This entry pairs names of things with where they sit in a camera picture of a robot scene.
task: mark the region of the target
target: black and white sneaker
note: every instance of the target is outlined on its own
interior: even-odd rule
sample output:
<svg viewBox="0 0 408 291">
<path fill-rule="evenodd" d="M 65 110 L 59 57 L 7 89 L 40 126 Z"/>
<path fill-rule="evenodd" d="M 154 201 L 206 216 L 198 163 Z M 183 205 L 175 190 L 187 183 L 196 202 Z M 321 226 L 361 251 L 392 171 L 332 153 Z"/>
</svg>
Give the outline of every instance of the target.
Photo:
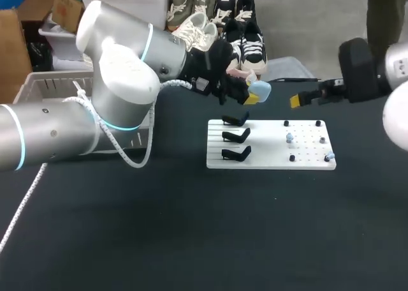
<svg viewBox="0 0 408 291">
<path fill-rule="evenodd" d="M 262 32 L 255 21 L 249 21 L 242 35 L 241 70 L 254 70 L 257 75 L 263 74 L 267 70 L 267 61 Z"/>
<path fill-rule="evenodd" d="M 229 19 L 235 17 L 235 0 L 215 0 L 214 18 L 218 32 L 221 33 Z"/>
<path fill-rule="evenodd" d="M 241 65 L 241 30 L 238 22 L 234 19 L 229 20 L 222 30 L 220 39 L 230 43 L 233 47 L 231 63 L 227 71 L 231 69 L 240 69 Z"/>
<path fill-rule="evenodd" d="M 250 20 L 256 22 L 255 1 L 238 0 L 237 15 L 235 17 L 235 20 L 241 22 L 242 24 L 246 24 Z"/>
</svg>

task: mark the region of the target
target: white pegboard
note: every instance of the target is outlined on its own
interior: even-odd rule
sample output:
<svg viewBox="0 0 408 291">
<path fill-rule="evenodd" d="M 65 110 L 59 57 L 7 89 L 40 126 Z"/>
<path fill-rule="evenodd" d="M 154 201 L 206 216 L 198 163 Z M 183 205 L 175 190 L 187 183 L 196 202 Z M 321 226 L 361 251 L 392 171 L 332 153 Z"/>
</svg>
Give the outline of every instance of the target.
<svg viewBox="0 0 408 291">
<path fill-rule="evenodd" d="M 223 141 L 222 132 L 241 135 L 250 128 L 251 134 L 243 144 Z M 294 137 L 292 143 L 286 142 L 286 135 Z M 207 140 L 207 167 L 232 169 L 270 169 L 270 170 L 334 170 L 336 160 L 325 162 L 324 157 L 333 151 L 326 123 L 316 126 L 314 121 L 247 120 L 240 128 L 223 123 L 222 120 L 209 120 Z M 244 162 L 224 160 L 223 149 L 242 153 L 251 146 L 252 152 Z"/>
</svg>

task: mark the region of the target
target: sneaker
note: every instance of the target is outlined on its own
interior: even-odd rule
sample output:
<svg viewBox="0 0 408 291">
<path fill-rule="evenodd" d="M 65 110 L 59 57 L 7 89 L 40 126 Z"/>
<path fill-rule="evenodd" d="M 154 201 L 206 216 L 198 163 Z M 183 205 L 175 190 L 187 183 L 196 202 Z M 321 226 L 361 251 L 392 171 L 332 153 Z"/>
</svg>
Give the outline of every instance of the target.
<svg viewBox="0 0 408 291">
<path fill-rule="evenodd" d="M 190 51 L 193 43 L 203 34 L 202 29 L 207 24 L 205 13 L 197 12 L 188 17 L 172 34 L 186 43 L 186 51 Z"/>
<path fill-rule="evenodd" d="M 191 15 L 194 0 L 171 0 L 170 10 L 167 11 L 167 27 L 170 31 L 176 30 L 186 18 Z"/>
<path fill-rule="evenodd" d="M 254 0 L 238 0 L 237 15 L 235 20 L 246 24 L 250 20 L 256 22 L 255 1 Z"/>
<path fill-rule="evenodd" d="M 254 70 L 257 75 L 263 74 L 266 72 L 266 61 L 262 32 L 255 21 L 249 21 L 242 35 L 241 70 Z"/>
<path fill-rule="evenodd" d="M 218 30 L 214 23 L 208 23 L 203 30 L 197 29 L 196 39 L 193 43 L 193 47 L 206 52 L 210 49 L 211 45 L 217 39 Z"/>
<path fill-rule="evenodd" d="M 203 12 L 209 19 L 214 16 L 215 0 L 194 0 L 193 13 Z"/>
<path fill-rule="evenodd" d="M 241 65 L 241 31 L 236 20 L 229 20 L 224 26 L 220 39 L 230 43 L 233 47 L 231 63 L 227 71 L 231 69 L 240 69 Z"/>
<path fill-rule="evenodd" d="M 215 0 L 214 19 L 218 32 L 221 33 L 229 19 L 235 16 L 235 0 Z"/>
</svg>

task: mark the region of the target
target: yellow object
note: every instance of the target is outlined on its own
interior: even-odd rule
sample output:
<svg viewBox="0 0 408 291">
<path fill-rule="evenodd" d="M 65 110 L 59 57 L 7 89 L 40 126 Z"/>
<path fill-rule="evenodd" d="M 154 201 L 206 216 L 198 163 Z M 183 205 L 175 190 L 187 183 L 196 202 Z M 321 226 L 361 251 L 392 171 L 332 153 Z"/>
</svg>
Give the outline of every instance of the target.
<svg viewBox="0 0 408 291">
<path fill-rule="evenodd" d="M 291 108 L 298 108 L 300 107 L 300 100 L 299 100 L 299 95 L 296 94 L 291 97 Z"/>
<path fill-rule="evenodd" d="M 245 101 L 244 105 L 255 105 L 259 102 L 259 96 L 253 93 L 249 93 L 249 97 Z"/>
</svg>

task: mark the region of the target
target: dark pants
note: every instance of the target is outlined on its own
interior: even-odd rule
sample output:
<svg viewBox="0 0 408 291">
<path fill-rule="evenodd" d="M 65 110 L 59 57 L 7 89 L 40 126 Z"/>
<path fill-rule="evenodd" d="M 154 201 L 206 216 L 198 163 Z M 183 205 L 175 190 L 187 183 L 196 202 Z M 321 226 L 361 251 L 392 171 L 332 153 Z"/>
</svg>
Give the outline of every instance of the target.
<svg viewBox="0 0 408 291">
<path fill-rule="evenodd" d="M 406 0 L 368 0 L 368 44 L 377 60 L 385 58 L 388 47 L 399 41 Z"/>
</svg>

